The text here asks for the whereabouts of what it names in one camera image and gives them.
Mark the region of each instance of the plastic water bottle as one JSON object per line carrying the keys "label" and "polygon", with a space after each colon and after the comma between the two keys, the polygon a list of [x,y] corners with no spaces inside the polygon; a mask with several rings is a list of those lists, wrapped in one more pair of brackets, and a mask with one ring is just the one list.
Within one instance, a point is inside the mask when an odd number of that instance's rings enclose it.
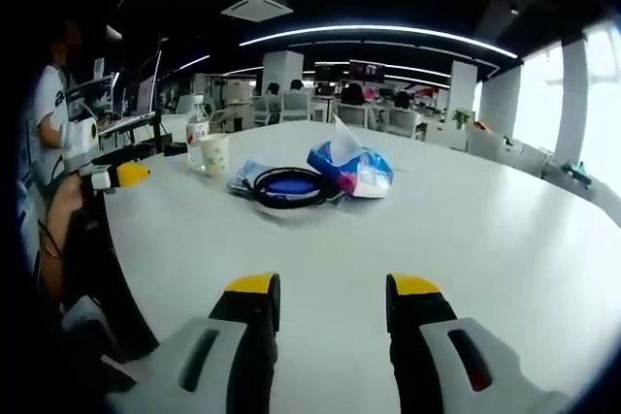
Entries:
{"label": "plastic water bottle", "polygon": [[207,112],[202,104],[194,104],[187,113],[185,121],[185,135],[187,142],[187,161],[190,169],[203,168],[203,154],[201,153],[201,138],[210,132],[210,123]]}

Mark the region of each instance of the white t-shirt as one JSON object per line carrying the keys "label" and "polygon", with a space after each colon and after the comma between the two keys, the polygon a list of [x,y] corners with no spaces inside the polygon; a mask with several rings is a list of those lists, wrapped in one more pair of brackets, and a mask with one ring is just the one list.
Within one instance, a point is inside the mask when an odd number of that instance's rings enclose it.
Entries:
{"label": "white t-shirt", "polygon": [[[49,122],[54,130],[59,130],[61,124],[69,121],[65,90],[60,80],[60,74],[54,67],[48,65],[41,73],[32,101],[32,124],[30,125],[32,162],[38,181],[47,185],[51,181],[51,173],[58,157],[61,157],[62,151],[41,143],[39,140],[39,124],[48,114],[51,114]],[[54,171],[54,178],[59,176],[64,169],[61,160]]]}

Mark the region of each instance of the desk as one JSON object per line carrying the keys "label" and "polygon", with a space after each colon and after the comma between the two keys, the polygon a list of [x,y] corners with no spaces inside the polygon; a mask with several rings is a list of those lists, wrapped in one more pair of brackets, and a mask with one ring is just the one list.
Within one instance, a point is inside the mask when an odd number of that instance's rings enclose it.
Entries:
{"label": "desk", "polygon": [[[248,157],[304,167],[333,125],[282,123],[231,135],[231,172]],[[272,413],[399,413],[388,356],[385,275],[437,283],[521,356],[540,387],[575,395],[619,336],[621,231],[598,207],[533,176],[431,144],[353,129],[389,161],[381,201],[275,222],[184,156],[106,196],[114,247],[136,303],[162,340],[206,316],[251,273],[281,280]]]}

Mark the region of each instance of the person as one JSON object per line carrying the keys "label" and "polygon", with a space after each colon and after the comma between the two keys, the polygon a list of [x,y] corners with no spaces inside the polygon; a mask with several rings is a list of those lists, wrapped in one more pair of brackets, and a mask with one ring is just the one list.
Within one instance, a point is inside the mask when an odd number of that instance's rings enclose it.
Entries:
{"label": "person", "polygon": [[351,82],[341,95],[341,102],[343,104],[350,104],[353,106],[362,106],[365,103],[365,95],[362,92],[362,87],[357,82]]}
{"label": "person", "polygon": [[69,49],[81,43],[74,21],[54,24],[49,30],[48,60],[31,96],[30,131],[35,182],[48,201],[64,171],[62,149],[70,144],[69,116],[61,69],[67,65]]}
{"label": "person", "polygon": [[397,109],[409,109],[410,106],[410,102],[409,102],[409,95],[407,94],[406,91],[401,91],[399,94],[397,94],[397,98],[395,99],[395,107]]}
{"label": "person", "polygon": [[302,91],[304,89],[304,85],[302,84],[302,80],[293,80],[291,81],[291,90],[292,91]]}
{"label": "person", "polygon": [[49,298],[54,303],[61,303],[65,285],[65,242],[70,219],[83,205],[82,181],[78,175],[70,175],[59,183],[45,216],[45,224],[38,221],[36,191],[27,189],[28,184],[27,179],[17,183],[17,213],[27,253],[26,267]]}
{"label": "person", "polygon": [[266,94],[272,94],[273,96],[278,96],[279,92],[280,92],[280,85],[277,82],[271,82],[268,85]]}
{"label": "person", "polygon": [[47,227],[41,235],[39,274],[50,297],[59,302],[64,287],[63,254],[73,213],[82,208],[82,181],[78,175],[64,178],[49,205]]}

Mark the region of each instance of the yellow object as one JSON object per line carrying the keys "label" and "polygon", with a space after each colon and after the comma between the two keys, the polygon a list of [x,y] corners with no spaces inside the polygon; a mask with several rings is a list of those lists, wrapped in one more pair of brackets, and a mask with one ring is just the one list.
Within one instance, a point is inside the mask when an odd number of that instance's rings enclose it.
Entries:
{"label": "yellow object", "polygon": [[397,284],[397,294],[404,295],[426,295],[428,293],[439,293],[440,288],[431,281],[414,275],[403,273],[391,273]]}
{"label": "yellow object", "polygon": [[483,130],[486,133],[491,133],[492,130],[490,129],[489,126],[487,126],[485,123],[483,123],[482,121],[476,121],[474,123],[474,128],[478,128],[479,130]]}
{"label": "yellow object", "polygon": [[116,168],[116,174],[118,175],[118,185],[127,187],[140,183],[149,176],[150,171],[138,164],[126,162]]}
{"label": "yellow object", "polygon": [[273,271],[260,275],[247,275],[229,283],[224,291],[237,291],[238,293],[267,293],[270,280],[275,275]]}

